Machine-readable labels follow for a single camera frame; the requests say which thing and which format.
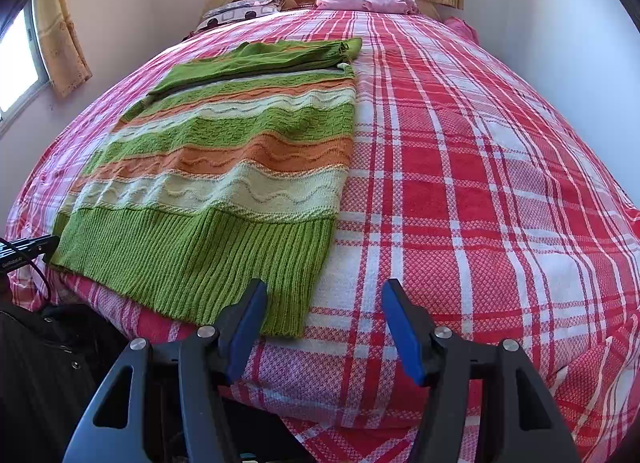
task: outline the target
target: mattress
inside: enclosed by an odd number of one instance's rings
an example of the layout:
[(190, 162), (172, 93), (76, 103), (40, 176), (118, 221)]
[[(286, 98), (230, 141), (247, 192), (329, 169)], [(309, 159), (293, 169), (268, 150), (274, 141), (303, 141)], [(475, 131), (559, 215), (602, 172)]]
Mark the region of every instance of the mattress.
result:
[[(261, 338), (229, 395), (283, 417), (318, 461), (406, 459), (426, 391), (404, 374), (382, 313), (382, 284), (396, 277), (464, 338), (521, 342), (584, 461), (604, 461), (640, 404), (639, 211), (531, 86), (437, 21), (298, 10), (169, 48), (55, 139), (6, 236), (50, 233), (104, 135), (172, 65), (248, 40), (353, 36), (363, 39), (353, 160), (304, 336)], [(87, 302), (129, 337), (194, 329), (80, 275), (46, 274), (55, 300)], [(41, 305), (31, 268), (11, 282), (14, 302)], [(474, 459), (480, 398), (472, 383), (462, 461)]]

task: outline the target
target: cream stripe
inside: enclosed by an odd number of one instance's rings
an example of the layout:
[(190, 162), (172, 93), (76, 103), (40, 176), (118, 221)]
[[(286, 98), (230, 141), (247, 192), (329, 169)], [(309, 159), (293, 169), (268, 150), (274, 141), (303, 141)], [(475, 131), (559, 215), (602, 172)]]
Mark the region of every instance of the cream stripe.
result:
[(186, 122), (194, 117), (203, 119), (236, 119), (258, 116), (268, 108), (281, 108), (287, 111), (295, 111), (303, 107), (315, 107), (329, 109), (346, 103), (354, 103), (356, 90), (354, 87), (330, 88), (327, 90), (310, 89), (302, 95), (270, 95), (246, 101), (219, 101), (209, 102), (195, 109), (177, 113), (166, 118), (151, 120), (140, 125), (135, 125), (135, 119), (126, 127), (110, 136), (109, 143), (128, 142), (145, 133), (159, 133), (174, 126)]
[(61, 212), (79, 208), (162, 207), (193, 213), (221, 203), (262, 215), (337, 214), (347, 177), (332, 166), (302, 174), (275, 176), (254, 162), (239, 162), (220, 176), (185, 177), (167, 172), (152, 178), (94, 181), (79, 197), (67, 198)]

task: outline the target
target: window frame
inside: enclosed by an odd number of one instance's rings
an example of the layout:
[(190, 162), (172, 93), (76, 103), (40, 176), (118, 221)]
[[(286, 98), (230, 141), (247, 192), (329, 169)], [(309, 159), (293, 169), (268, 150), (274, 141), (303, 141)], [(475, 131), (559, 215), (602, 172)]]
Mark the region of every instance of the window frame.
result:
[(40, 47), (38, 45), (38, 34), (36, 32), (33, 21), (33, 7), (31, 0), (24, 7), (24, 26), (27, 29), (27, 38), (29, 40), (29, 49), (31, 51), (31, 59), (38, 74), (38, 80), (31, 84), (29, 88), (20, 95), (16, 101), (11, 104), (6, 111), (0, 109), (0, 135), (7, 129), (9, 123), (25, 108), (25, 106), (33, 99), (46, 85), (49, 84), (49, 74), (42, 61)]

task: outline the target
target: knit sweater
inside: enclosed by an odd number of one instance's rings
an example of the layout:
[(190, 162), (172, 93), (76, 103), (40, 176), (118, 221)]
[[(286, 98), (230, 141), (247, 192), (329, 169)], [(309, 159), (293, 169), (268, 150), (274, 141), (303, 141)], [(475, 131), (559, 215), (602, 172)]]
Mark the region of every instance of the knit sweater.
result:
[(350, 164), (361, 43), (244, 43), (174, 66), (72, 184), (51, 264), (197, 324), (259, 277), (262, 332), (302, 335)]

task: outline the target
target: metal screw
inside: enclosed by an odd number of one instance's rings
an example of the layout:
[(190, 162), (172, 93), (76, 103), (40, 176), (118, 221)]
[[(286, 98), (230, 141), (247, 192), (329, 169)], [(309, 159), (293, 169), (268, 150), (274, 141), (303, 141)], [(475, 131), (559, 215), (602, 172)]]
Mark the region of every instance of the metal screw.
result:
[(198, 337), (209, 338), (216, 334), (216, 329), (213, 326), (200, 326), (198, 328)]
[(436, 328), (435, 334), (438, 338), (451, 338), (453, 332), (446, 326), (438, 326)]
[(134, 351), (140, 351), (146, 347), (146, 340), (140, 337), (134, 338), (129, 342), (129, 347)]
[(520, 349), (520, 344), (518, 344), (514, 339), (507, 338), (502, 341), (502, 347), (507, 351), (517, 351)]

